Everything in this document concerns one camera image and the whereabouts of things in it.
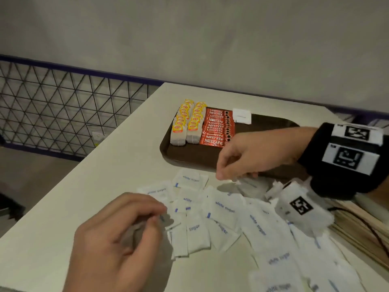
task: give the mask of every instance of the gray floor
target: gray floor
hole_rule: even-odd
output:
[[[0,147],[0,192],[25,206],[27,212],[77,164],[75,161]],[[0,217],[0,237],[15,223],[7,216]]]

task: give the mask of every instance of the tray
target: tray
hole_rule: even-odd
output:
[[[168,163],[176,166],[215,171],[217,157],[219,156],[221,148],[190,143],[186,143],[185,146],[172,146],[170,144],[172,124],[173,121],[169,125],[159,146],[163,158]],[[283,118],[252,114],[251,125],[235,123],[235,132],[254,132],[287,127],[299,127],[299,125]],[[269,171],[260,172],[260,175],[275,178],[280,181],[288,181],[294,177],[302,180],[308,178],[305,168],[298,163],[293,165],[282,165]]]

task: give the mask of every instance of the person's left hand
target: person's left hand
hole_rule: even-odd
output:
[[[158,216],[166,207],[153,197],[124,193],[83,223],[74,245],[63,292],[135,292],[153,269],[162,238]],[[139,216],[149,217],[135,250],[120,244]]]

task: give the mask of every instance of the gray wall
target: gray wall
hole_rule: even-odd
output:
[[[387,0],[2,0],[0,53],[389,112]]]

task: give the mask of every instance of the white table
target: white table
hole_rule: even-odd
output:
[[[173,178],[178,167],[163,159],[159,144],[185,98],[283,117],[300,126],[340,122],[324,107],[163,84],[0,239],[0,286],[27,292],[61,291],[76,228],[122,192]],[[221,183],[209,173],[209,185]],[[368,291],[389,291],[389,284],[370,266],[341,248]],[[249,244],[242,236],[226,253],[206,250],[177,260],[166,291],[248,291],[247,273],[253,268]]]

